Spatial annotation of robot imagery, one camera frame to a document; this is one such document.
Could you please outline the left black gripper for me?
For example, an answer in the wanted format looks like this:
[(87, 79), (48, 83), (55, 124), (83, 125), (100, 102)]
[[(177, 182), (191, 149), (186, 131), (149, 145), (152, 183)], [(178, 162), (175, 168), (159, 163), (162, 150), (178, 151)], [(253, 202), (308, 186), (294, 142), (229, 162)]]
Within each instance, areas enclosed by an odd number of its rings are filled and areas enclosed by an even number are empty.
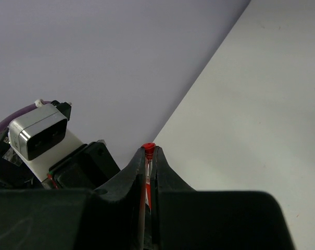
[(83, 144), (60, 162), (47, 168), (40, 181), (9, 145), (8, 129), (0, 131), (0, 190), (9, 189), (95, 189), (115, 176), (119, 167), (99, 140)]

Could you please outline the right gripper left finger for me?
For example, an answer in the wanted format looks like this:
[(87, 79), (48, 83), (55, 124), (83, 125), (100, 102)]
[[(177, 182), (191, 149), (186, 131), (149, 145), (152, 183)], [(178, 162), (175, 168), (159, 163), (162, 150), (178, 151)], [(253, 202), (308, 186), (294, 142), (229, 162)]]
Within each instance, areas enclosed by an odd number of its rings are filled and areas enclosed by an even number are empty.
[(139, 148), (128, 165), (96, 189), (102, 200), (97, 242), (103, 249), (138, 249), (140, 192), (145, 174), (145, 151)]

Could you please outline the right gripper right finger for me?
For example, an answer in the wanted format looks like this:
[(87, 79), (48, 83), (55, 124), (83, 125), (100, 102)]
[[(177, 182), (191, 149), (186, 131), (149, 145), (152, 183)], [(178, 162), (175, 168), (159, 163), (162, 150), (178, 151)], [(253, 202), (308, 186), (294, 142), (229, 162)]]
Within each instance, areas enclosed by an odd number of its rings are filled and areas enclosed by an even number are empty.
[(152, 241), (155, 249), (171, 249), (188, 222), (186, 198), (195, 190), (169, 165), (163, 149), (156, 146), (150, 175)]

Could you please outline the red gel pen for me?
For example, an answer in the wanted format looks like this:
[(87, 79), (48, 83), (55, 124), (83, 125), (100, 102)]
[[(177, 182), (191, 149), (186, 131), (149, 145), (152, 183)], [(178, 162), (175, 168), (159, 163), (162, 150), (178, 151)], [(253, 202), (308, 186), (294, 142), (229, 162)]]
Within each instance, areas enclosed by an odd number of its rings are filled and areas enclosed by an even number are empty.
[(144, 231), (145, 231), (145, 204), (146, 204), (146, 187), (145, 181), (141, 185), (140, 192), (140, 206), (139, 206), (139, 214), (138, 214), (138, 249), (144, 248)]

